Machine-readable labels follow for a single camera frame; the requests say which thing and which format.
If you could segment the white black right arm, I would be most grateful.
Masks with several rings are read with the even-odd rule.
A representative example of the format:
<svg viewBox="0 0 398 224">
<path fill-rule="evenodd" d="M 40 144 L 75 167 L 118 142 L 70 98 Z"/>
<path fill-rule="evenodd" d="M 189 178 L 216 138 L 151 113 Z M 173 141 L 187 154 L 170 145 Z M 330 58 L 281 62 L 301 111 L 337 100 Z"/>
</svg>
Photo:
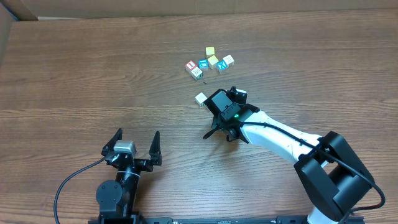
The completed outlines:
<svg viewBox="0 0 398 224">
<path fill-rule="evenodd" d="M 213 97 L 213 127 L 227 135 L 262 146 L 293 164 L 314 205 L 308 223 L 339 223 L 374 187 L 375 181 L 345 138 L 333 131 L 326 136 L 298 131 L 247 103 L 247 93 L 232 87 Z"/>
</svg>

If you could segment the white block blue side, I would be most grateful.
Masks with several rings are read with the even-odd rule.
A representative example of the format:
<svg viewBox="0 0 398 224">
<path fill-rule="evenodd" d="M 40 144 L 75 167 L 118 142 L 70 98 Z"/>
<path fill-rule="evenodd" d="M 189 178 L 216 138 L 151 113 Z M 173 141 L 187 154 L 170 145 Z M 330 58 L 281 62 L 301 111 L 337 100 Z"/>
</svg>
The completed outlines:
<svg viewBox="0 0 398 224">
<path fill-rule="evenodd" d="M 236 91 L 237 91 L 237 94 L 239 94 L 239 95 L 242 95 L 242 96 L 246 96 L 247 95 L 247 92 L 245 90 L 237 89 Z"/>
</svg>

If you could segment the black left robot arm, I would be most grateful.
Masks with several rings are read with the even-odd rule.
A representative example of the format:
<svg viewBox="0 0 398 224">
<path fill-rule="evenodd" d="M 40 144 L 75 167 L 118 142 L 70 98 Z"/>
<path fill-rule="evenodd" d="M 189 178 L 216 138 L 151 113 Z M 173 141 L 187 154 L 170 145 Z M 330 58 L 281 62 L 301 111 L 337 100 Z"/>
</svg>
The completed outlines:
<svg viewBox="0 0 398 224">
<path fill-rule="evenodd" d="M 122 139 L 123 130 L 118 129 L 101 151 L 104 161 L 117 169 L 114 180 L 101 183 L 96 190 L 99 215 L 89 224 L 95 223 L 139 223 L 142 216 L 134 212 L 134 202 L 142 172 L 152 172 L 162 165 L 160 132 L 156 131 L 149 149 L 149 159 L 136 157 L 133 141 Z"/>
</svg>

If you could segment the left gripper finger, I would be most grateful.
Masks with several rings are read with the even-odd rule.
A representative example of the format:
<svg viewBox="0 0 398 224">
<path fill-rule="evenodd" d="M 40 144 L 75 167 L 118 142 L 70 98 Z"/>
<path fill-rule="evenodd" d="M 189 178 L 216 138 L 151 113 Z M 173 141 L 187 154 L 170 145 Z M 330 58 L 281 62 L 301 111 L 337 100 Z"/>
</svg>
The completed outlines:
<svg viewBox="0 0 398 224">
<path fill-rule="evenodd" d="M 160 148 L 160 132 L 156 131 L 149 149 L 150 161 L 154 166 L 162 165 L 162 153 Z"/>
<path fill-rule="evenodd" d="M 115 135 L 104 145 L 101 151 L 101 155 L 106 156 L 109 151 L 112 151 L 117 141 L 122 140 L 122 136 L 123 136 L 123 130 L 119 128 L 116 131 Z"/>
</svg>

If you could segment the white block frog picture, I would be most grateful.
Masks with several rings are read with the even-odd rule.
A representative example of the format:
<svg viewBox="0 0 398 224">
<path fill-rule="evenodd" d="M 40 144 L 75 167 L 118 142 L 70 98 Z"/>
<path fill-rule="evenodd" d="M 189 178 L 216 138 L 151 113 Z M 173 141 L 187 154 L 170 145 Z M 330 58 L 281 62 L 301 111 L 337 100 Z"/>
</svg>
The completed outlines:
<svg viewBox="0 0 398 224">
<path fill-rule="evenodd" d="M 207 97 L 206 97 L 206 95 L 203 92 L 199 93 L 195 97 L 195 101 L 200 107 L 202 107 L 205 104 L 206 100 L 207 100 Z"/>
</svg>

